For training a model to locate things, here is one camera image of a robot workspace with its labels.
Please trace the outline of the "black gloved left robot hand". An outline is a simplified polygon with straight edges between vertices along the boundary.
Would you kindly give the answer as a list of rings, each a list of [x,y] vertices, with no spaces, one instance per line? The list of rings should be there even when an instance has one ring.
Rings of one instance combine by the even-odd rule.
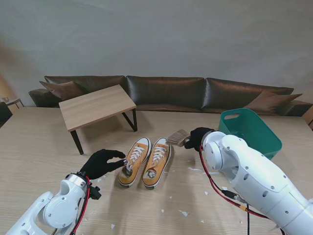
[[[126,155],[118,150],[101,149],[93,153],[80,169],[82,176],[90,180],[98,179],[108,172],[125,166],[128,163]]]

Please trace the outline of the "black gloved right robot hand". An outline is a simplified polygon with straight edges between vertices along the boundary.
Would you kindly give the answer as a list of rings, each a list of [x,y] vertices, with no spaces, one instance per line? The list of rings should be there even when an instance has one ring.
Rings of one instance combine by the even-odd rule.
[[[214,129],[206,127],[198,127],[190,132],[189,141],[184,144],[185,149],[195,149],[197,152],[200,151],[200,146],[202,145],[202,139],[206,135],[214,132]]]

